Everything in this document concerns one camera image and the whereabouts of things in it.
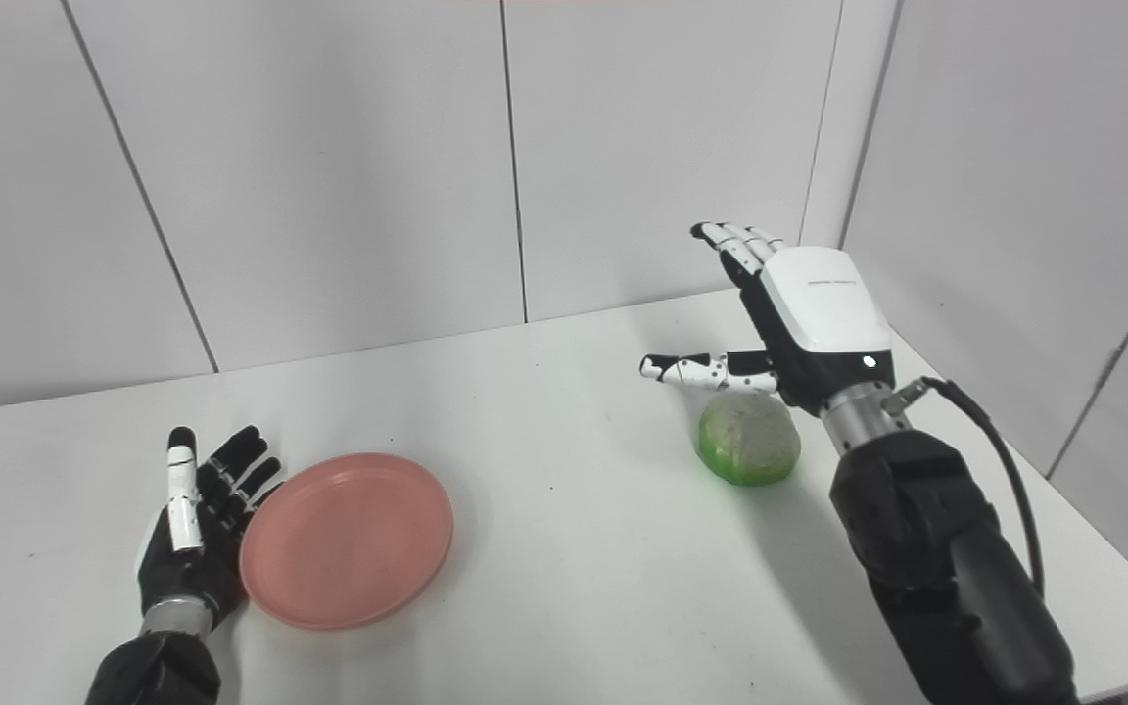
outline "green ball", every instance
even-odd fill
[[[699,416],[699,458],[733,485],[786,478],[801,449],[790,409],[764,394],[721,394]]]

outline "black robotic finger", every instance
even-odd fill
[[[213,504],[215,509],[215,517],[226,525],[231,525],[241,518],[241,513],[246,512],[247,505],[250,503],[252,496],[255,496],[255,492],[259,492],[259,487],[264,486],[264,483],[268,482],[268,478],[276,476],[281,472],[281,460],[276,458],[268,458],[259,464],[258,468],[250,470],[250,474],[238,485],[237,490],[233,490],[224,501],[220,504]]]
[[[250,496],[255,496],[255,492],[259,492],[261,486],[267,485],[270,478],[273,478],[280,472],[281,460],[276,458],[264,460],[263,464],[259,464],[258,468],[250,470],[249,476],[241,482],[241,485],[238,485],[238,493],[241,493],[241,495],[245,495],[249,500]]]
[[[259,438],[259,429],[255,426],[239,430],[224,441],[197,468],[197,491],[203,501],[214,509],[222,505],[237,485],[237,478],[267,450],[268,442]]]
[[[268,490],[265,491],[263,495],[259,495],[259,500],[255,500],[255,503],[250,504],[249,508],[246,509],[246,512],[241,512],[241,517],[238,518],[238,521],[233,522],[233,535],[237,535],[239,537],[241,535],[245,535],[247,530],[247,525],[250,523],[250,519],[255,518],[255,512],[258,512],[259,508],[264,506],[264,502],[268,500],[268,495],[271,495],[273,492],[277,492],[281,485],[282,483],[277,483],[274,486],[270,486]]]
[[[256,458],[267,451],[268,442],[259,438],[259,429],[247,426],[233,434],[233,438],[226,441],[226,444],[219,450],[212,452],[211,458],[208,458],[208,464],[224,473],[232,485],[238,477],[241,477],[243,473],[247,472]]]

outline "black cable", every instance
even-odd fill
[[[1029,553],[1030,582],[1033,582],[1034,591],[1038,592],[1039,598],[1042,598],[1042,546],[1039,545],[1038,529],[1034,527],[1034,511],[1030,508],[1029,495],[1025,494],[1025,483],[1021,482],[1021,473],[1016,469],[1016,461],[1013,460],[1012,452],[1007,451],[1003,437],[998,435],[995,424],[990,423],[990,416],[986,415],[986,412],[981,411],[981,406],[963,393],[963,389],[957,387],[957,382],[934,378],[922,378],[922,381],[969,416],[972,423],[976,423],[977,428],[986,433],[990,446],[995,447],[995,452],[998,452],[998,460],[1004,465],[1007,482],[1012,483],[1013,495],[1016,496],[1016,509],[1021,512],[1021,527],[1025,531],[1025,550]]]

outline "white robotic hand casing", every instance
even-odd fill
[[[890,350],[887,318],[851,255],[829,247],[778,249],[760,281],[797,346],[810,353]]]

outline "silver metal wrist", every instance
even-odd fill
[[[175,594],[162,598],[142,616],[142,631],[138,636],[144,636],[156,631],[179,631],[197,637],[200,642],[212,632],[212,610],[202,598],[193,594]]]

